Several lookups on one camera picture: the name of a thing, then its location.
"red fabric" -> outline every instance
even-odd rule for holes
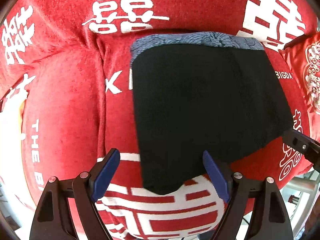
[[[320,33],[280,54],[297,77],[304,104],[308,109],[310,136],[320,141]]]
[[[211,230],[219,223],[225,204],[206,177],[197,177],[166,197],[142,188],[130,83],[130,45],[153,33],[217,31],[256,37],[269,47],[266,53],[283,86],[296,121],[295,128],[309,135],[307,110],[296,77],[276,50],[295,36],[313,33],[316,16],[305,0],[151,0],[152,5],[149,0],[143,0],[142,3],[148,3],[148,9],[133,9],[136,15],[152,10],[154,16],[169,20],[147,21],[145,15],[143,22],[130,14],[130,19],[102,20],[101,24],[114,24],[115,27],[109,25],[111,29],[99,29],[100,33],[94,33],[91,30],[94,27],[89,28],[90,23],[82,24],[95,17],[92,6],[97,1],[114,1],[117,5],[116,10],[103,12],[103,17],[111,12],[117,12],[118,17],[128,16],[123,11],[128,5],[121,6],[121,0],[19,0],[7,17],[9,25],[17,13],[20,16],[22,7],[26,11],[29,6],[32,8],[31,16],[25,17],[26,22],[22,22],[17,31],[12,27],[10,35],[14,41],[18,39],[15,34],[18,30],[22,31],[19,34],[22,36],[28,32],[26,28],[32,28],[34,24],[30,42],[24,42],[25,47],[16,46],[22,51],[13,50],[25,64],[21,65],[21,61],[19,64],[14,52],[14,62],[10,64],[12,59],[8,62],[3,57],[5,46],[0,47],[1,73],[5,77],[3,90],[26,71],[29,76],[36,76],[26,85],[30,94],[22,126],[22,132],[26,134],[22,141],[22,156],[30,193],[37,203],[41,188],[50,176],[73,178],[81,171],[89,170],[97,158],[115,147],[121,152],[121,162],[105,197],[97,203],[113,237],[127,240],[135,237],[178,238]],[[250,7],[252,2],[256,6],[260,4],[259,12],[264,13],[253,19],[250,17],[254,13]],[[284,3],[290,7],[290,15],[287,15],[288,7]],[[295,13],[293,3],[299,14]],[[125,21],[149,24],[153,29],[122,33],[121,30],[126,29],[121,23]],[[115,33],[101,33],[114,28],[117,29]],[[1,31],[3,45],[7,42],[9,46],[10,41],[5,39],[9,37],[6,27]],[[264,149],[233,163],[232,169],[252,179],[272,176],[278,186],[283,187],[308,165],[299,153],[287,148],[278,138]],[[194,221],[199,216],[202,224],[195,227]],[[170,220],[170,230],[164,217]],[[74,220],[81,231],[76,214]]]

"red pillow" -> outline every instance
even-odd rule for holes
[[[277,51],[314,33],[316,15],[305,0],[18,0],[0,28],[0,93],[69,46],[105,59],[122,50],[124,33],[150,28],[250,36]]]
[[[279,52],[295,75],[303,95],[310,136],[320,141],[320,33]]]

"metal screw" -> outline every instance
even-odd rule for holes
[[[267,182],[269,182],[270,184],[274,183],[275,180],[271,177],[267,177]]]
[[[50,183],[53,183],[53,182],[56,181],[56,177],[52,176],[52,177],[49,178],[48,181],[49,181]]]
[[[241,179],[243,176],[240,172],[236,172],[235,174],[233,174],[233,176],[236,178],[236,179]]]
[[[80,173],[80,178],[81,178],[81,179],[85,179],[85,178],[87,178],[88,176],[89,176],[89,173],[87,173],[86,171]]]
[[[300,200],[300,198],[298,198],[298,197],[296,197],[296,196],[294,196],[294,195],[291,195],[291,196],[289,197],[288,202],[289,202],[289,203],[292,203],[292,204],[295,204],[295,205],[298,205],[299,200]]]

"blue patterned fabric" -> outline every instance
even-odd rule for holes
[[[210,47],[264,50],[254,38],[242,38],[217,32],[198,32],[187,34],[154,34],[136,40],[131,46],[131,62],[147,49],[170,44],[193,44]]]

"ornate floral pattern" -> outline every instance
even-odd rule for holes
[[[305,87],[315,112],[320,114],[320,43],[311,44],[306,49],[307,65],[304,68]]]
[[[293,116],[293,128],[296,131],[303,133],[301,125],[301,112],[297,109],[295,110]],[[291,169],[297,166],[302,158],[302,154],[300,152],[292,149],[286,144],[283,144],[282,150],[284,153],[284,158],[279,163],[279,167],[282,168],[279,175],[279,181],[283,180],[290,173]]]

